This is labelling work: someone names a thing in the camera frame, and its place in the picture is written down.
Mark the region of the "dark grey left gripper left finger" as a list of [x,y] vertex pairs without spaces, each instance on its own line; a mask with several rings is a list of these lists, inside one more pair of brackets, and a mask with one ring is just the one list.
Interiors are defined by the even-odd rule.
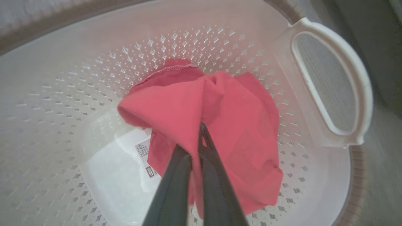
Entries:
[[176,145],[144,219],[144,226],[187,224],[191,156]]

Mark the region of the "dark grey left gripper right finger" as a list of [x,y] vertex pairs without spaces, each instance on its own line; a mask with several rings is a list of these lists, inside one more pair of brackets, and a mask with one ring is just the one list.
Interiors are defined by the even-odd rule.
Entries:
[[240,202],[204,123],[200,124],[198,156],[202,171],[204,226],[247,226]]

